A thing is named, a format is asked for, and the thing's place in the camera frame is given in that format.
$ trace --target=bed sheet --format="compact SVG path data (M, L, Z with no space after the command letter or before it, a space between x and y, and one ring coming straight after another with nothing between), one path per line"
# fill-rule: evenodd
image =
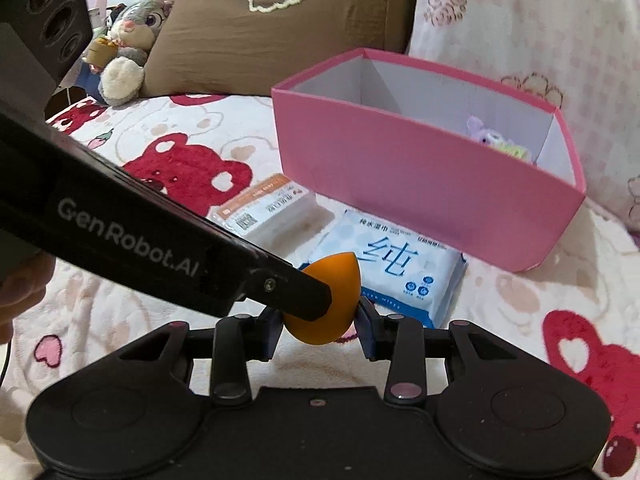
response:
M280 170L268 98L173 96L120 108L88 98L50 123L205 216L242 186ZM344 211L324 197L318 202L324 214L273 248L294 265ZM595 467L604 478L640 477L638 276L640 253L624 227L587 200L536 269L513 275L470 258L451 313L598 391L613 421ZM232 312L259 311L245 301ZM0 393L0 479L32 479L40 471L24 435L24 413L39 391L175 319L192 328L216 322L59 262L44 301L15 322ZM320 348L285 331L271 362L248 367L254 393L263 385L382 388L388 371L388 364L363 358L353 329ZM446 386L441 361L428 361L428 375L430 393ZM206 365L197 363L191 387L206 394L207 385Z

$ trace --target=orange egg-shaped object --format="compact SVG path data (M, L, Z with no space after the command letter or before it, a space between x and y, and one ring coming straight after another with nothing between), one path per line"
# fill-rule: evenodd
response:
M329 310L315 321L284 315L284 326L296 339L309 345L324 345L342 336L353 322L360 299L360 267L354 253L326 256L303 270L331 289Z

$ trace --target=finger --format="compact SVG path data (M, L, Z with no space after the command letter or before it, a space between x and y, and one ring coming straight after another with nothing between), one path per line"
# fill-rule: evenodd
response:
M0 306L18 303L47 285L53 277L56 259L39 253L20 264L0 287Z
M14 336L14 324L10 321L0 325L0 345L7 344Z
M32 306L39 304L44 299L46 293L47 289L41 288L18 303L0 307L0 324L10 322L15 317L29 310Z

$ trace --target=brown pillow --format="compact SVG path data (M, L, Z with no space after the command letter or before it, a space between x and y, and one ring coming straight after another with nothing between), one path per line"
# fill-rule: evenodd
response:
M353 48L404 52L414 4L176 0L146 62L142 95L268 96L283 79Z

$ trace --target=wet wipes package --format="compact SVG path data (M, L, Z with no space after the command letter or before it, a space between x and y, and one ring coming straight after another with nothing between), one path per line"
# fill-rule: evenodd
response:
M466 267L460 252L357 211L344 214L322 238L309 262L344 252L356 254L363 296L415 317L428 328L444 322Z

